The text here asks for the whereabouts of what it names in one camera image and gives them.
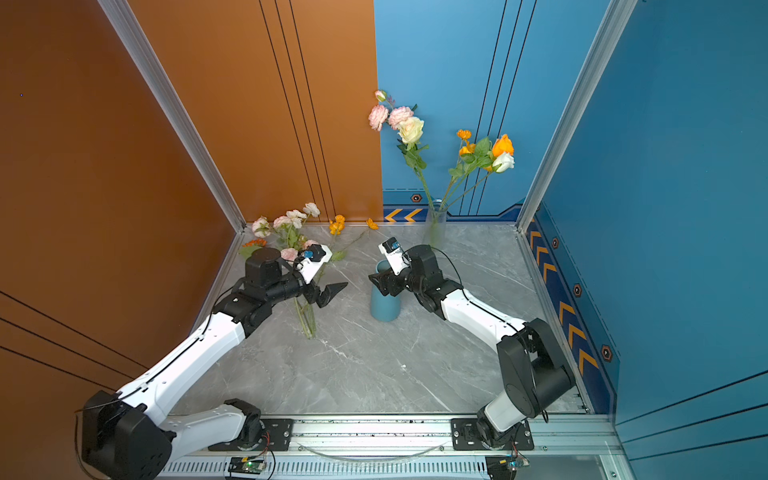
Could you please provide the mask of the orange poppy stem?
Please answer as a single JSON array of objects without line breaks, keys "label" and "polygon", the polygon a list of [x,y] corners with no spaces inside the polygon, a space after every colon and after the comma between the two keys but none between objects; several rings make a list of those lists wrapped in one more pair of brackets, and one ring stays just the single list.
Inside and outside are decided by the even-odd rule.
[{"label": "orange poppy stem", "polygon": [[329,233],[331,235],[329,243],[331,262],[344,260],[353,246],[368,237],[371,232],[379,229],[379,224],[372,218],[368,218],[364,227],[354,228],[354,232],[356,233],[354,237],[346,235],[345,228],[346,218],[343,215],[336,215],[329,225]]}]

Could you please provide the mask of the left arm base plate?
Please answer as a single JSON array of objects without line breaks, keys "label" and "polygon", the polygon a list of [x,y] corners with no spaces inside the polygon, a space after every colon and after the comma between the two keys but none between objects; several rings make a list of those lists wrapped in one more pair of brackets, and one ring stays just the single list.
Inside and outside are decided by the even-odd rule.
[{"label": "left arm base plate", "polygon": [[256,427],[245,426],[245,432],[236,439],[211,445],[207,450],[286,452],[291,444],[293,427],[294,420],[291,418],[262,418]]}]

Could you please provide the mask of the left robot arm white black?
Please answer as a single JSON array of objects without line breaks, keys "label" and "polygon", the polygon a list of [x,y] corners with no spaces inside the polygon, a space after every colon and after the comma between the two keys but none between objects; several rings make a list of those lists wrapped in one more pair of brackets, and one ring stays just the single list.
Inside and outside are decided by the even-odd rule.
[{"label": "left robot arm white black", "polygon": [[209,446],[244,450],[266,444],[258,407],[239,399],[191,415],[172,410],[230,350],[267,320],[280,302],[304,298],[326,306],[345,283],[320,288],[315,277],[332,258],[312,244],[288,261],[274,248],[251,254],[245,274],[226,290],[206,320],[162,360],[115,393],[99,391],[80,413],[79,460],[110,479],[154,479],[167,463]]}]

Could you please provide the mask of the orange sunflower stem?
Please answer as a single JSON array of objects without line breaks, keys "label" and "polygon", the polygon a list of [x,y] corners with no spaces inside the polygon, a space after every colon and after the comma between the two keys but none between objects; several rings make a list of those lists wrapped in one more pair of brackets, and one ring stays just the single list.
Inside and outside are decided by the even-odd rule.
[{"label": "orange sunflower stem", "polygon": [[243,244],[238,251],[238,254],[245,260],[249,259],[251,255],[268,246],[268,242],[263,238],[256,238],[245,244]]}]

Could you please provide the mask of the pink rose branch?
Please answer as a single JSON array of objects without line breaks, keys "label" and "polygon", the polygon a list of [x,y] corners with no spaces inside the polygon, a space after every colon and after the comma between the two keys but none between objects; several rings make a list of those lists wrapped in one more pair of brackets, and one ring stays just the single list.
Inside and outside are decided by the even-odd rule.
[{"label": "pink rose branch", "polygon": [[396,107],[394,100],[388,95],[387,92],[383,90],[376,90],[374,92],[374,97],[377,100],[377,105],[371,109],[368,115],[368,123],[372,130],[380,132],[384,125],[388,125],[397,133],[397,127],[400,122],[408,119],[409,117],[416,116],[416,105],[413,107]]}]

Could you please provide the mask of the pink carnation flower stem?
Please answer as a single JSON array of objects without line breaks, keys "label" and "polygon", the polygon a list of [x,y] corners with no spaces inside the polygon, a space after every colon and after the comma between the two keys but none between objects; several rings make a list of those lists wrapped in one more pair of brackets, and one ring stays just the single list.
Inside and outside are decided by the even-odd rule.
[{"label": "pink carnation flower stem", "polygon": [[[311,245],[314,245],[314,244],[316,244],[315,240],[306,239],[300,245],[299,249],[292,248],[292,247],[282,249],[281,256],[284,260],[288,261],[289,263],[294,262],[299,257],[300,251],[306,250]],[[294,303],[294,308],[299,320],[299,324],[301,326],[301,329],[305,337],[307,339],[314,339],[316,337],[317,324],[316,324],[313,306],[306,303],[300,297],[294,298],[293,303]]]}]

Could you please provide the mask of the cream rose stem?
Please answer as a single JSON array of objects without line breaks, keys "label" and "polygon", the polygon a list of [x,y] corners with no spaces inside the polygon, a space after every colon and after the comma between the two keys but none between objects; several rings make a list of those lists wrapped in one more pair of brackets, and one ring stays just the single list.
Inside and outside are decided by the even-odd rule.
[{"label": "cream rose stem", "polygon": [[424,170],[427,163],[422,158],[422,151],[429,148],[428,145],[421,143],[423,136],[424,121],[416,116],[400,122],[397,127],[398,149],[404,157],[406,165],[410,167],[424,189],[424,196],[430,208],[434,206],[433,198],[430,193],[427,180],[424,176]]}]

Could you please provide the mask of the large orange rose stem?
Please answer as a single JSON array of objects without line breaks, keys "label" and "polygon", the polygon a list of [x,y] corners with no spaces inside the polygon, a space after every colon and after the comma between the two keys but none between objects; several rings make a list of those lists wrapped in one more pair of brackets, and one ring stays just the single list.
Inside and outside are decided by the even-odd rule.
[{"label": "large orange rose stem", "polygon": [[[512,140],[507,135],[503,135],[501,138],[497,139],[495,142],[492,142],[488,137],[477,140],[476,142],[473,142],[471,140],[471,142],[476,144],[475,151],[477,151],[477,155],[483,155],[488,151],[491,151],[493,154],[498,155],[502,151],[507,151],[507,152],[511,152],[512,155],[514,156],[514,152],[515,152],[514,145]],[[482,171],[475,171],[470,173],[469,176],[459,184],[459,187],[455,190],[451,201],[456,197],[458,197],[459,195],[461,195],[467,187],[470,187],[483,175],[484,173]]]}]

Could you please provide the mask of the small orange flower sprig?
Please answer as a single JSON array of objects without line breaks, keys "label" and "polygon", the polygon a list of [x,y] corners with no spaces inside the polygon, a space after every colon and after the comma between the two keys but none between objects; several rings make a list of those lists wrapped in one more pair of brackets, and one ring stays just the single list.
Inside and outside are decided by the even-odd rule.
[{"label": "small orange flower sprig", "polygon": [[472,132],[459,130],[457,137],[460,139],[458,157],[456,164],[449,169],[450,180],[441,198],[440,209],[442,211],[448,210],[455,190],[474,169],[476,144],[471,142]]}]

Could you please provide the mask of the pale pink flower spray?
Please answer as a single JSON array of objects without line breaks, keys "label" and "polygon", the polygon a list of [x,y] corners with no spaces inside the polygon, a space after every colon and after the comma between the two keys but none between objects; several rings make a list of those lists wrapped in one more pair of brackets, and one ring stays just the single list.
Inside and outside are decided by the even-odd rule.
[{"label": "pale pink flower spray", "polygon": [[309,202],[301,210],[288,210],[273,221],[262,216],[252,223],[251,231],[257,238],[266,238],[269,235],[290,233],[291,231],[298,232],[307,221],[318,219],[320,213],[318,206]]}]

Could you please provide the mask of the teal cylinder vase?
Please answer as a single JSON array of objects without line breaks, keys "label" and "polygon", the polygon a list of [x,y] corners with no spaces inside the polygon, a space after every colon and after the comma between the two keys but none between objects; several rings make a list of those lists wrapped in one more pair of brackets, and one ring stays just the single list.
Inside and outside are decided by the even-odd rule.
[{"label": "teal cylinder vase", "polygon": [[398,296],[384,295],[376,285],[372,286],[370,314],[374,319],[391,322],[399,316],[400,311],[401,300]]}]

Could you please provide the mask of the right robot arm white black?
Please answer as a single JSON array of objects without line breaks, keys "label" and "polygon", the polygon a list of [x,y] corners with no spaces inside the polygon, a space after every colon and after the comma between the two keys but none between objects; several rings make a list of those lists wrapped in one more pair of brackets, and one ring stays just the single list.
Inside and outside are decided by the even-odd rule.
[{"label": "right robot arm white black", "polygon": [[486,447],[506,447],[524,421],[546,419],[550,405],[575,387],[569,360],[548,322],[512,317],[477,299],[459,278],[443,274],[429,245],[404,250],[391,237],[379,251],[389,268],[369,279],[382,295],[407,290],[425,310],[496,350],[503,390],[477,414],[478,434]]}]

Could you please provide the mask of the clear ribbed glass vase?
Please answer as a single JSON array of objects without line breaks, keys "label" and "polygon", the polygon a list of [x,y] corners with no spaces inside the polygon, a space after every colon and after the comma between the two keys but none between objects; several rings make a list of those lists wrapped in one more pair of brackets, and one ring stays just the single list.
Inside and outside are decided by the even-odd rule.
[{"label": "clear ribbed glass vase", "polygon": [[447,211],[440,199],[435,200],[427,211],[424,221],[423,243],[441,249],[446,237]]}]

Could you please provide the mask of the white rose stem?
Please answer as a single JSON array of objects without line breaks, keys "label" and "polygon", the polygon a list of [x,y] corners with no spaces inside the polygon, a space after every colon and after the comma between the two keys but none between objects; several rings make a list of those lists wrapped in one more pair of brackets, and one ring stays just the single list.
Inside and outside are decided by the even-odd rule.
[{"label": "white rose stem", "polygon": [[515,159],[511,152],[502,151],[500,154],[495,155],[491,151],[486,152],[483,155],[477,155],[477,151],[474,153],[467,152],[465,155],[460,156],[459,164],[450,170],[452,180],[457,184],[460,180],[463,180],[469,176],[470,173],[475,171],[482,171],[484,173],[474,184],[467,187],[464,192],[453,199],[448,205],[452,206],[458,202],[464,196],[468,195],[471,191],[475,190],[485,180],[491,178],[493,175],[502,174],[507,170],[511,170],[515,167]]}]

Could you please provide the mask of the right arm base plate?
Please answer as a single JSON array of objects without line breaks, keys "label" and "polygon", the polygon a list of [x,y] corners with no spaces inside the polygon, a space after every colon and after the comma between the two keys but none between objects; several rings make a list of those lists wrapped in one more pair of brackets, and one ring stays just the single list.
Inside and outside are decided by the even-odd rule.
[{"label": "right arm base plate", "polygon": [[535,448],[527,420],[501,432],[486,419],[453,418],[450,420],[450,428],[453,449],[456,451],[532,451]]}]

